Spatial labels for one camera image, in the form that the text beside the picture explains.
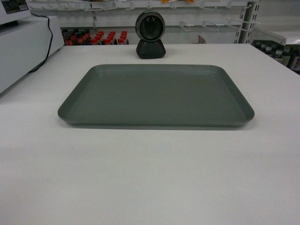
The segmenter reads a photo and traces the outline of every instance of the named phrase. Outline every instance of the white machine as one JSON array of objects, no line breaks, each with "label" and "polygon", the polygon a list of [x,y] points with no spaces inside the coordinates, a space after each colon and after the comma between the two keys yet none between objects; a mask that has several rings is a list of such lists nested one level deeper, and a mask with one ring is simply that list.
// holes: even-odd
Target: white machine
[{"label": "white machine", "polygon": [[[43,62],[50,46],[47,18],[30,16],[17,26],[0,26],[0,93]],[[59,21],[49,16],[49,55],[64,45]]]},{"label": "white machine", "polygon": [[13,23],[28,16],[30,11],[26,0],[1,0],[0,25]]}]

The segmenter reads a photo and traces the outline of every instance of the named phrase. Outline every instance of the plastic tray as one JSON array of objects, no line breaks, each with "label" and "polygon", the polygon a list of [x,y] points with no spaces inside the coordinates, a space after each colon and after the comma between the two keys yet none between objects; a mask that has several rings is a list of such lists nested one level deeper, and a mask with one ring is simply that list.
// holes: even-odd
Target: plastic tray
[{"label": "plastic tray", "polygon": [[70,125],[240,127],[254,111],[220,67],[109,64],[91,68],[58,115]]}]

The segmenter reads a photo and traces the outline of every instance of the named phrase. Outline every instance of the white counter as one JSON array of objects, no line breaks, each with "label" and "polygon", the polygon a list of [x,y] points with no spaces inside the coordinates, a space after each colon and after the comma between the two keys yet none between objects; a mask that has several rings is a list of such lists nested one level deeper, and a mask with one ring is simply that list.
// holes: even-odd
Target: white counter
[{"label": "white counter", "polygon": [[[1,225],[295,225],[300,76],[250,45],[63,47],[0,96]],[[255,111],[230,130],[84,129],[57,110],[106,63],[222,67]]]}]

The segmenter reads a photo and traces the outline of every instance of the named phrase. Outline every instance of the shelf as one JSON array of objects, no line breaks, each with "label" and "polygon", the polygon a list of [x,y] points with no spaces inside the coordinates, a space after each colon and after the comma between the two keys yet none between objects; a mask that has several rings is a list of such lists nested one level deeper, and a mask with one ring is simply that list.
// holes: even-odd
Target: shelf
[{"label": "shelf", "polygon": [[195,0],[194,3],[171,0],[161,3],[159,0],[115,0],[102,2],[89,2],[79,0],[30,0],[31,10],[42,11],[103,11],[111,9],[135,9],[135,8],[186,8],[197,7],[200,9],[247,9],[248,2],[255,0]]},{"label": "shelf", "polygon": [[253,40],[270,40],[281,45],[300,45],[299,25],[256,25]]}]

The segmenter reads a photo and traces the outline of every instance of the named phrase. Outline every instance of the shelving unit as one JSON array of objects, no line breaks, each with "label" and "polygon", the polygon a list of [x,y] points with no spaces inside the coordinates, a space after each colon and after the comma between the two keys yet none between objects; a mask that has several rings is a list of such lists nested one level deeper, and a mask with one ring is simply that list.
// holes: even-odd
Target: shelving unit
[{"label": "shelving unit", "polygon": [[62,28],[128,30],[130,43],[137,44],[135,22],[146,10],[159,12],[165,20],[166,44],[196,43],[201,35],[207,43],[238,43],[245,29],[245,14],[258,0],[31,0],[30,9],[39,15],[55,15]]},{"label": "shelving unit", "polygon": [[274,41],[281,45],[300,45],[300,1],[261,0],[250,36],[254,40]]},{"label": "shelving unit", "polygon": [[270,40],[281,45],[300,45],[300,24],[255,26],[252,40]]}]

